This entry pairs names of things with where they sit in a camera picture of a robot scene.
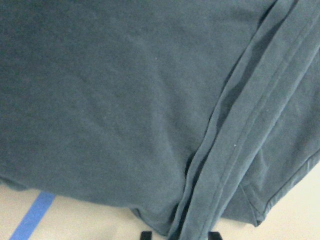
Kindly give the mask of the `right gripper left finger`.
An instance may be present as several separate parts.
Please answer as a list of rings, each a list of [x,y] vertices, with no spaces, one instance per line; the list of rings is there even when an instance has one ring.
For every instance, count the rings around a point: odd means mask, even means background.
[[[139,240],[152,240],[153,239],[153,232],[152,231],[142,231],[140,233]]]

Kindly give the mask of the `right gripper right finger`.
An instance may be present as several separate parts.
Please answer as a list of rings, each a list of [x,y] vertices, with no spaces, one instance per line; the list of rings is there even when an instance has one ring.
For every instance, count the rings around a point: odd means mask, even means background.
[[[218,231],[209,231],[207,235],[208,240],[223,240],[221,234]]]

